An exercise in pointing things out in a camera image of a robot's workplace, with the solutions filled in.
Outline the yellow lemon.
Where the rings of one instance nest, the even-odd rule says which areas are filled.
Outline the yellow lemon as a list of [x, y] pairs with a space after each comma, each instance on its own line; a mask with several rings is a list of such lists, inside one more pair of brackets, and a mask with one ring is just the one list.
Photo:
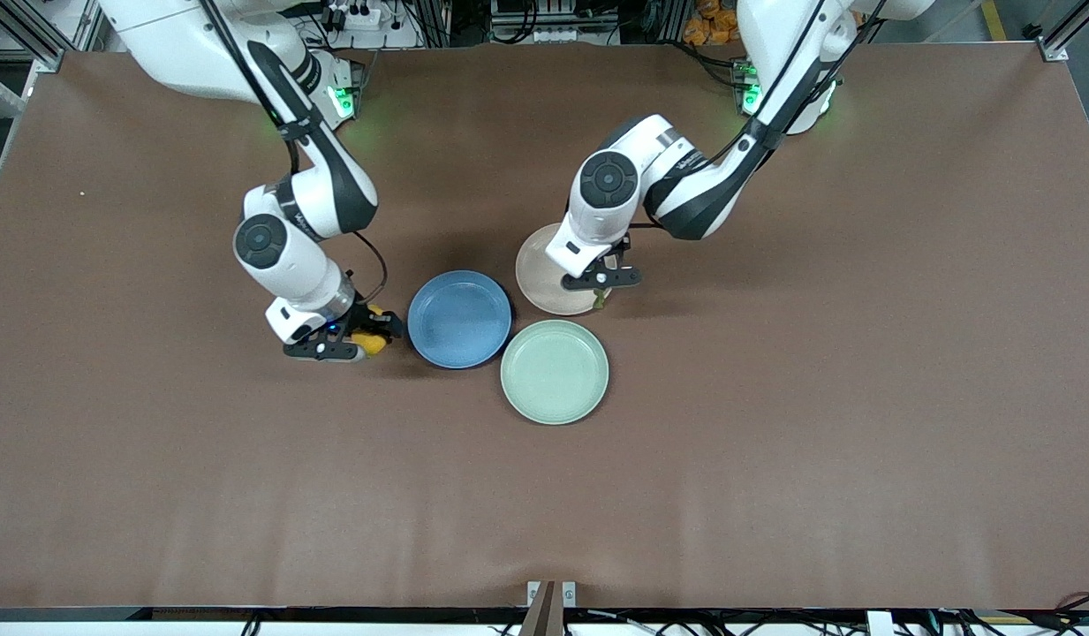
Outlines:
[[[372, 309], [372, 314], [383, 314], [381, 307], [378, 307], [376, 305], [369, 305], [369, 306]], [[379, 352], [386, 348], [386, 346], [389, 344], [389, 341], [387, 341], [386, 338], [375, 337], [371, 333], [367, 333], [367, 331], [362, 331], [362, 333], [355, 334], [351, 338], [346, 338], [346, 341], [350, 344], [358, 346], [358, 348], [363, 352], [364, 355], [366, 355], [366, 357], [375, 357], [375, 355], [377, 355]]]

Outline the beige plate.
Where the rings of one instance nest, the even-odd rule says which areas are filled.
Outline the beige plate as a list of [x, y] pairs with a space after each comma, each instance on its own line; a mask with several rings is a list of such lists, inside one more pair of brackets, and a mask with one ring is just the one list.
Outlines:
[[594, 291], [567, 291], [560, 285], [564, 271], [544, 254], [560, 223], [535, 231], [521, 245], [516, 259], [516, 281], [534, 307], [555, 315], [592, 313]]

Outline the blue plate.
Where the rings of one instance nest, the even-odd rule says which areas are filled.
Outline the blue plate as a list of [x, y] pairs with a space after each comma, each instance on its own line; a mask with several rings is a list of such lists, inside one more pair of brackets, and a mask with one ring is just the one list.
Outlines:
[[475, 270], [435, 276], [416, 292], [407, 313], [415, 351], [431, 365], [451, 370], [494, 358], [507, 343], [512, 325], [504, 288]]

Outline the pale green plate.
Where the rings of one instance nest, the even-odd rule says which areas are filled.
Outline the pale green plate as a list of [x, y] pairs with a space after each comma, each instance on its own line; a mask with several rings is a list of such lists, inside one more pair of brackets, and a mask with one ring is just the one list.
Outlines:
[[611, 380], [601, 340], [570, 321], [529, 325], [507, 343], [501, 357], [504, 397], [528, 421], [565, 426], [600, 405]]

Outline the bag of orange items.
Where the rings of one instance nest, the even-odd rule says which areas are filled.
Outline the bag of orange items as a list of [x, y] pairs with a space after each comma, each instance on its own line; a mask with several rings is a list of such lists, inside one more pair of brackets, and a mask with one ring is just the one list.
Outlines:
[[692, 47], [738, 41], [737, 0], [692, 0], [681, 40]]

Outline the white power strip with plugs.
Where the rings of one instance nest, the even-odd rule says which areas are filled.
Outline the white power strip with plugs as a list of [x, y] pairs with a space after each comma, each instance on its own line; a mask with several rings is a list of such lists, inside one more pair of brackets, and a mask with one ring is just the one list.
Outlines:
[[315, 16], [337, 49], [416, 49], [426, 45], [418, 13], [405, 0], [321, 0]]

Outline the table cover sheet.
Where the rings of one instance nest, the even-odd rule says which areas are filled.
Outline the table cover sheet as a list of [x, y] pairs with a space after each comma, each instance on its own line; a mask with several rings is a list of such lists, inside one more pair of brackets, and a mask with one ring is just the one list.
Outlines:
[[1049, 608], [1089, 591], [1089, 125], [1030, 42], [856, 49], [701, 242], [645, 230], [542, 427], [499, 365], [290, 360], [257, 106], [125, 54], [0, 176], [0, 606]]

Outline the small metal bracket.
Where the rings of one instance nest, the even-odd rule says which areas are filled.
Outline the small metal bracket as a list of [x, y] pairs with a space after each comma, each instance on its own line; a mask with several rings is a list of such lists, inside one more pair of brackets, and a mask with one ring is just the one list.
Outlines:
[[565, 609], [578, 607], [578, 584], [573, 580], [544, 582], [529, 580], [526, 583], [526, 601], [523, 607], [527, 608], [535, 602], [536, 596], [544, 594], [544, 600], [559, 599]]

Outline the aluminium frame profile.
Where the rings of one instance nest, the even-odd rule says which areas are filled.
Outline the aluminium frame profile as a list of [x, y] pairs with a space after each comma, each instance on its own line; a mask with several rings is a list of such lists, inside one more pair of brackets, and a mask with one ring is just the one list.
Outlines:
[[0, 0], [0, 27], [38, 61], [44, 72], [58, 72], [74, 44], [27, 0]]
[[1069, 60], [1066, 47], [1089, 25], [1089, 0], [1076, 0], [1067, 12], [1052, 25], [1047, 24], [1049, 11], [1042, 12], [1037, 23], [1029, 24], [1028, 34], [1033, 32], [1033, 41], [1044, 62], [1064, 62]]

